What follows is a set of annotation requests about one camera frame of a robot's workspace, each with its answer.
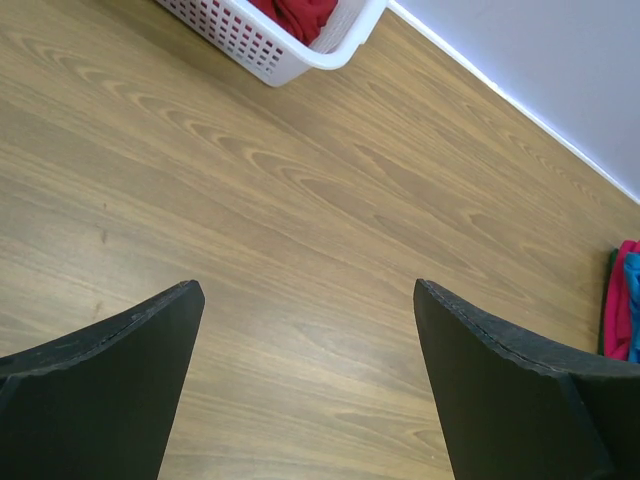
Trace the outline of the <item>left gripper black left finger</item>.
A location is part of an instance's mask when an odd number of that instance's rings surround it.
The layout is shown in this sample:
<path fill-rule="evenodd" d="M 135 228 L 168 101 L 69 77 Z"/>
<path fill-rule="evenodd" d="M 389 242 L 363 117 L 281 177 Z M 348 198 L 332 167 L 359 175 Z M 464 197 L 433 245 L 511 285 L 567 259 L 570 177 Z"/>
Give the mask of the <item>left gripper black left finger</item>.
<path fill-rule="evenodd" d="M 2 478 L 157 478 L 204 305 L 180 282 L 2 357 Z"/>

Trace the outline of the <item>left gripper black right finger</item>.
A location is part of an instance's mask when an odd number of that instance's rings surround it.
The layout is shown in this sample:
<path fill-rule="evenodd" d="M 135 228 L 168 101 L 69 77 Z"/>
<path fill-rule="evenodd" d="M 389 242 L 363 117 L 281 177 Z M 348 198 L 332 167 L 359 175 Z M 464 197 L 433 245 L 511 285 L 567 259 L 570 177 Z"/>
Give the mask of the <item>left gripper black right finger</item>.
<path fill-rule="evenodd" d="M 418 280 L 414 313 L 458 479 L 635 479 L 639 368 Z"/>

